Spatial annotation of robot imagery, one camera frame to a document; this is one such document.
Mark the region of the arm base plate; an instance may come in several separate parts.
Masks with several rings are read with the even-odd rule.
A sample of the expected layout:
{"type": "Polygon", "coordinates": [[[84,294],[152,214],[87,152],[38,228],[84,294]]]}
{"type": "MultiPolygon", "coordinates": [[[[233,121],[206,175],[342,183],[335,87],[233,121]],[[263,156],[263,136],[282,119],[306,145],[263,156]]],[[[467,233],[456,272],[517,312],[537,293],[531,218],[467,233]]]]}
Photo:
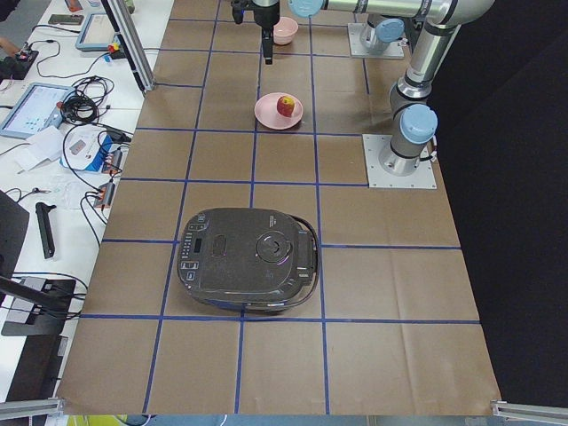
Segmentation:
{"type": "Polygon", "coordinates": [[[350,23],[348,36],[353,58],[403,59],[402,20],[385,20],[374,28],[368,23],[350,23]]]}
{"type": "Polygon", "coordinates": [[[417,157],[406,159],[391,149],[391,135],[363,134],[362,142],[369,188],[437,189],[428,147],[417,157]]]}

